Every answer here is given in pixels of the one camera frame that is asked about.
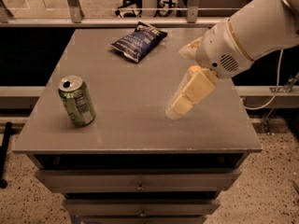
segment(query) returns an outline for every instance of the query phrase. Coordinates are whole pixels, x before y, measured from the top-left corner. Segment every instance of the cable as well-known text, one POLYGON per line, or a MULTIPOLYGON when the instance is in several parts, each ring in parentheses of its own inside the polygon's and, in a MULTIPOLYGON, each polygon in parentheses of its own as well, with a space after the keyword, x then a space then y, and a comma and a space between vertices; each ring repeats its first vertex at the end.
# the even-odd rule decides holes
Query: cable
POLYGON ((258 110, 258 109, 261 109, 261 108, 265 108, 268 105, 270 105, 271 102, 273 102, 273 100, 277 96, 277 93, 278 93, 278 84, 279 84, 279 77, 280 77, 280 66, 281 66, 282 54, 283 54, 283 49, 280 50, 280 55, 279 55, 279 60, 278 60, 277 85, 275 87, 275 92, 274 92, 272 98, 266 104, 264 104, 262 106, 259 106, 259 107, 251 108, 251 107, 244 106, 246 109, 248 109, 248 110, 258 110))

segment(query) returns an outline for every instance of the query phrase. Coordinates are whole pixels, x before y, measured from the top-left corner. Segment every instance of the drawer handle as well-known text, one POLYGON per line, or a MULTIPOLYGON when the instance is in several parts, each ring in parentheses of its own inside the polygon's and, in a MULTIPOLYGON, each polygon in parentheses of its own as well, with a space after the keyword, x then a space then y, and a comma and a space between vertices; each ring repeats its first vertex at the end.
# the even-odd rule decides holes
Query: drawer handle
POLYGON ((138 191, 138 192, 143 192, 143 191, 146 191, 146 188, 144 188, 142 186, 142 183, 139 183, 139 186, 137 188, 135 188, 135 190, 138 191))
POLYGON ((140 214, 139 214, 140 217, 147 217, 148 215, 145 213, 145 211, 142 211, 140 214))

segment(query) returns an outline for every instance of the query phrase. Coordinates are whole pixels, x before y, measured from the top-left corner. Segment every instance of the can label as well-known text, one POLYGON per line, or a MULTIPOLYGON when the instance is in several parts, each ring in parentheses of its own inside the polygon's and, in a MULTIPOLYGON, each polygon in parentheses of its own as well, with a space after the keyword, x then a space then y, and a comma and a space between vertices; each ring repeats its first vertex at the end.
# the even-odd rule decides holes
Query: can label
POLYGON ((60 81, 58 93, 69 118, 75 126, 82 127, 94 120, 93 103, 86 83, 80 77, 63 78, 60 81))

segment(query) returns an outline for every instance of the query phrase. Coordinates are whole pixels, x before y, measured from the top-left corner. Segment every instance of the blue chip bag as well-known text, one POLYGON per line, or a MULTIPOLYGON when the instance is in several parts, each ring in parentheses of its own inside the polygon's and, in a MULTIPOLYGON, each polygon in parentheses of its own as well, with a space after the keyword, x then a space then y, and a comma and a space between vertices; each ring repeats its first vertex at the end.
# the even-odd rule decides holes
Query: blue chip bag
POLYGON ((166 32, 159 31, 157 28, 139 21, 133 33, 124 36, 110 46, 138 63, 165 37, 167 37, 166 32))

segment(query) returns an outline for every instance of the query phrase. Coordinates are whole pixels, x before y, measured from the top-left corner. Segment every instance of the tabletop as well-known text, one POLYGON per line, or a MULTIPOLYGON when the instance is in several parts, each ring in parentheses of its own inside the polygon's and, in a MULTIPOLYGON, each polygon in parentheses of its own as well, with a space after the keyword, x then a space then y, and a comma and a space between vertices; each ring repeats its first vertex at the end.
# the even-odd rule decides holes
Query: tabletop
POLYGON ((167 37, 139 63, 110 43, 133 29, 76 30, 14 152, 23 154, 236 153, 262 149, 231 79, 185 117, 165 110, 190 65, 178 50, 206 29, 167 28, 167 37), (75 128, 58 95, 62 77, 87 83, 96 118, 75 128))

